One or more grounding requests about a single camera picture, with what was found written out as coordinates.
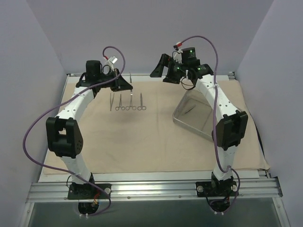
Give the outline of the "curved steel tweezers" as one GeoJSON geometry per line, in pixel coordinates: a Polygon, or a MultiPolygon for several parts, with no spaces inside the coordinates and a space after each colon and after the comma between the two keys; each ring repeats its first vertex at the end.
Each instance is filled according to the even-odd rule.
{"type": "Polygon", "coordinates": [[[130,81],[130,85],[131,85],[131,89],[130,89],[130,96],[133,96],[133,84],[132,84],[132,75],[131,72],[129,72],[129,81],[130,81]]]}

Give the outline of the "steel scissors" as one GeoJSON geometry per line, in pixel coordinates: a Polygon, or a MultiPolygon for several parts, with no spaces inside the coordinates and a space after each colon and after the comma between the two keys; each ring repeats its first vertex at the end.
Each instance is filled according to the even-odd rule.
{"type": "Polygon", "coordinates": [[[125,110],[125,107],[123,106],[123,103],[122,103],[122,94],[120,94],[119,104],[118,104],[118,106],[115,107],[115,110],[116,111],[119,111],[119,110],[123,111],[123,110],[125,110]]]}
{"type": "Polygon", "coordinates": [[[146,110],[146,106],[143,104],[143,95],[140,93],[140,105],[137,107],[138,111],[144,111],[146,110]]]}

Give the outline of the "wire mesh instrument tray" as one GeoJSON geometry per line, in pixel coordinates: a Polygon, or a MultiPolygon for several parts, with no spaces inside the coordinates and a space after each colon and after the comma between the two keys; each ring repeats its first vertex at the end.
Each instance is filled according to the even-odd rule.
{"type": "Polygon", "coordinates": [[[216,104],[213,95],[207,99],[203,93],[190,90],[174,111],[173,122],[209,141],[213,141],[213,127],[216,127],[217,146],[227,149],[240,144],[246,131],[248,114],[234,106],[220,89],[216,104]],[[213,108],[216,109],[215,126],[213,108]]]}

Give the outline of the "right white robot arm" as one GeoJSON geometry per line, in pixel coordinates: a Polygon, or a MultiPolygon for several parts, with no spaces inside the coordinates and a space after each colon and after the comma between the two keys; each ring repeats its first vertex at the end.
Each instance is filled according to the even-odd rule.
{"type": "Polygon", "coordinates": [[[227,190],[226,181],[233,176],[234,155],[245,135],[248,114],[231,103],[217,83],[217,70],[212,70],[208,64],[201,64],[197,58],[179,62],[164,53],[150,77],[160,78],[164,68],[168,72],[163,82],[179,84],[183,78],[189,79],[213,109],[212,138],[216,157],[213,176],[216,180],[210,183],[210,189],[215,195],[221,195],[227,190]]]}

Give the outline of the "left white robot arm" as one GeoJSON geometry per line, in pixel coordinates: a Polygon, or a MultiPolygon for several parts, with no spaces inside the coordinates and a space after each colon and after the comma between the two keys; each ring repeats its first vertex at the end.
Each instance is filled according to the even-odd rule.
{"type": "Polygon", "coordinates": [[[48,149],[55,153],[72,175],[72,190],[78,190],[84,198],[91,198],[96,191],[92,173],[86,167],[81,154],[83,137],[78,125],[89,103],[102,88],[110,88],[113,92],[133,89],[114,69],[111,73],[93,76],[82,74],[71,96],[72,101],[55,116],[46,120],[48,149]]]}

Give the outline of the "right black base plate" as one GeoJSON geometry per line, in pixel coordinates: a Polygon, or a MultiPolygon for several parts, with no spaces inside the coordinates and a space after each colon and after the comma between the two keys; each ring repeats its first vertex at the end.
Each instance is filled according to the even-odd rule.
{"type": "Polygon", "coordinates": [[[195,182],[197,197],[228,197],[239,195],[235,181],[195,182]]]}

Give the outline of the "aluminium front rail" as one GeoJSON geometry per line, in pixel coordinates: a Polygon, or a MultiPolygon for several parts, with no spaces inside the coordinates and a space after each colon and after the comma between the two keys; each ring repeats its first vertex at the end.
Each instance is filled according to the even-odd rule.
{"type": "MultiPolygon", "coordinates": [[[[195,181],[114,182],[111,183],[111,201],[169,201],[197,200],[203,193],[195,181]]],[[[238,199],[276,198],[283,193],[276,178],[242,179],[238,199]]],[[[65,183],[35,183],[27,202],[92,202],[92,199],[70,200],[65,183]]]]}

